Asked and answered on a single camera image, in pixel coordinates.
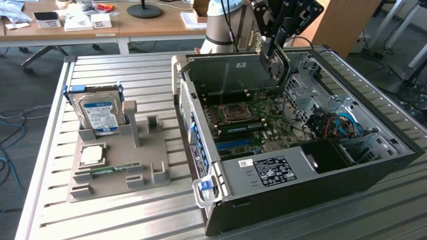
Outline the white tape roll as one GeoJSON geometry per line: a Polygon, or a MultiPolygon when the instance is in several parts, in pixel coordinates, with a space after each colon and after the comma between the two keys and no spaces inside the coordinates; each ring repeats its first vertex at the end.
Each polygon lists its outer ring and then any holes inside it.
{"type": "Polygon", "coordinates": [[[85,14],[70,14],[65,17],[64,24],[68,26],[85,26],[90,23],[89,17],[85,14]]]}

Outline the black graphics card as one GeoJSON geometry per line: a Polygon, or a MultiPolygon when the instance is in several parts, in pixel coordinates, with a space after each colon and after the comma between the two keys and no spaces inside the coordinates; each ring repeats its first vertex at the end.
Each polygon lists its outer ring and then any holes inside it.
{"type": "Polygon", "coordinates": [[[250,30],[246,45],[257,53],[268,77],[278,87],[289,73],[289,61],[284,56],[282,48],[276,43],[276,39],[261,36],[258,30],[250,30]]]}

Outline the blue printed packet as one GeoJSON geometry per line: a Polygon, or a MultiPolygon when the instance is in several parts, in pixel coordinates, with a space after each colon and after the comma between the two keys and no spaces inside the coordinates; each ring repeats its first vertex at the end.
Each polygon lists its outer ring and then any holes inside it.
{"type": "Polygon", "coordinates": [[[24,9],[24,5],[25,3],[21,1],[13,1],[13,0],[0,0],[0,7],[10,7],[13,6],[16,9],[18,9],[20,11],[24,9]]]}

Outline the red orange plastic item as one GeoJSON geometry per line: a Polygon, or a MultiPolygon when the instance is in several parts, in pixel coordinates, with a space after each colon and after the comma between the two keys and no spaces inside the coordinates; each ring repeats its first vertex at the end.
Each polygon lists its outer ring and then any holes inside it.
{"type": "Polygon", "coordinates": [[[98,13],[110,13],[114,10],[114,6],[110,4],[104,4],[104,3],[96,3],[94,4],[94,10],[98,13]]]}

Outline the white desk leg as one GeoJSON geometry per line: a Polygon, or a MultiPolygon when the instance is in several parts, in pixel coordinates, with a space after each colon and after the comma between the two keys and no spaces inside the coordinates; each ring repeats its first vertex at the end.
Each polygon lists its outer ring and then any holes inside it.
{"type": "Polygon", "coordinates": [[[427,58],[427,44],[423,46],[423,48],[420,49],[420,51],[417,52],[417,54],[415,55],[415,57],[409,61],[406,67],[410,69],[417,67],[421,64],[421,60],[424,58],[427,58]]]}
{"type": "Polygon", "coordinates": [[[400,35],[402,34],[404,30],[406,29],[412,18],[415,17],[419,9],[421,8],[421,6],[419,5],[419,3],[410,8],[410,10],[408,11],[408,13],[405,14],[405,17],[402,18],[402,20],[400,21],[400,24],[397,25],[397,27],[390,31],[390,35],[386,38],[386,41],[384,42],[382,48],[385,50],[389,50],[397,40],[397,38],[400,37],[400,35]]]}

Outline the flat white box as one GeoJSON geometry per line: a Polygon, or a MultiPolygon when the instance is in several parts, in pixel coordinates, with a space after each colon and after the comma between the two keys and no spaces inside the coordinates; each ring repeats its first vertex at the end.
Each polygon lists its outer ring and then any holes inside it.
{"type": "Polygon", "coordinates": [[[93,29],[92,23],[86,21],[82,21],[82,22],[65,21],[64,23],[65,32],[85,31],[92,29],[93,29]]]}

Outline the white paper stack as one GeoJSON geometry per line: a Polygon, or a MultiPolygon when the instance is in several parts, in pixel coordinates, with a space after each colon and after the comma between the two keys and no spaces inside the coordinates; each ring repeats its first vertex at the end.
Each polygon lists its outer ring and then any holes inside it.
{"type": "Polygon", "coordinates": [[[180,12],[180,18],[188,30],[205,30],[208,25],[208,17],[198,16],[193,12],[180,12]]]}

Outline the green motherboard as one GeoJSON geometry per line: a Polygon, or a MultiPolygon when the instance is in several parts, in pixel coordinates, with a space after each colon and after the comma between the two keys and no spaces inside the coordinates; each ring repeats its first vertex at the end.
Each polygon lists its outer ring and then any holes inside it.
{"type": "Polygon", "coordinates": [[[246,156],[253,156],[261,153],[273,152],[296,145],[301,137],[296,136],[289,122],[284,118],[280,110],[280,103],[282,98],[274,96],[268,90],[257,91],[244,90],[242,93],[209,96],[202,99],[202,113],[212,135],[213,143],[232,141],[237,139],[248,139],[249,144],[226,149],[217,150],[221,160],[230,160],[246,156]],[[224,123],[218,116],[218,106],[244,102],[254,116],[254,119],[224,123]],[[237,132],[232,134],[217,134],[217,129],[225,125],[236,125],[237,123],[246,123],[261,121],[266,122],[264,129],[237,132]]]}

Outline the silver CPU chip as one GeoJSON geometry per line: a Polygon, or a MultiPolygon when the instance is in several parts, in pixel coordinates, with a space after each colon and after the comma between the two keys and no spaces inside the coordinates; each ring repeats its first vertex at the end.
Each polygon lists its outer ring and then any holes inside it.
{"type": "Polygon", "coordinates": [[[104,148],[98,145],[88,146],[81,150],[80,165],[88,166],[101,164],[104,159],[104,148]]]}

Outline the black round lamp base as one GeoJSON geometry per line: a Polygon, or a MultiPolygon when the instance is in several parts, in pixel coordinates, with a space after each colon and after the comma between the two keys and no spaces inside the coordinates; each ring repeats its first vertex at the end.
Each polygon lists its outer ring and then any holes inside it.
{"type": "Polygon", "coordinates": [[[126,8],[126,13],[138,19],[152,19],[162,14],[162,10],[152,4],[146,4],[145,0],[140,0],[138,4],[126,8]]]}

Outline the grey power supply unit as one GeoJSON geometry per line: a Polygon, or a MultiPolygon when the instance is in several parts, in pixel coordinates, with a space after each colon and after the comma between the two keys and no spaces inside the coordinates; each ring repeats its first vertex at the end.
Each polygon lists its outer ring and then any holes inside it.
{"type": "Polygon", "coordinates": [[[312,180],[318,176],[317,167],[298,146],[221,161],[218,176],[226,198],[238,199],[312,180]]]}

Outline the blue expansion slot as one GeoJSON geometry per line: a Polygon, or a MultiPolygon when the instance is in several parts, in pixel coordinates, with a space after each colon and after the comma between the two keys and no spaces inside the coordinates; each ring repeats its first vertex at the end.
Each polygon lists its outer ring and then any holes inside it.
{"type": "Polygon", "coordinates": [[[234,140],[229,140],[229,141],[217,142],[214,144],[214,147],[217,150],[222,150],[222,149],[244,146],[248,144],[249,144],[249,140],[246,138],[242,138],[242,139],[234,139],[234,140]]]}

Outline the brown cardboard box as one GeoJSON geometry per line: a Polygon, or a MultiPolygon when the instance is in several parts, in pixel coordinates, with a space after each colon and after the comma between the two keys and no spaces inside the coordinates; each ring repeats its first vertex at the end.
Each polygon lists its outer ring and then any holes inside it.
{"type": "Polygon", "coordinates": [[[209,0],[193,0],[192,9],[198,17],[206,17],[209,0]]]}

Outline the white paper card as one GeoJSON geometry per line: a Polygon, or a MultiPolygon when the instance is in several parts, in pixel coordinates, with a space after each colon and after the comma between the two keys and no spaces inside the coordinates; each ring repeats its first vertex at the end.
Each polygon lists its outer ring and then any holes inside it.
{"type": "Polygon", "coordinates": [[[4,26],[5,26],[5,28],[8,30],[14,30],[14,29],[21,29],[21,28],[29,27],[30,24],[26,23],[26,22],[24,22],[24,23],[9,23],[9,24],[5,24],[4,26]]]}

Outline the silver metal disk bay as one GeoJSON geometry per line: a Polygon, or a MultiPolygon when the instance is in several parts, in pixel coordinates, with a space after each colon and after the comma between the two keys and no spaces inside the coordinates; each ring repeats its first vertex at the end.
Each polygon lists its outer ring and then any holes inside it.
{"type": "Polygon", "coordinates": [[[337,140],[348,167],[376,160],[406,155],[409,150],[393,138],[385,138],[377,131],[362,130],[360,135],[337,140]]]}

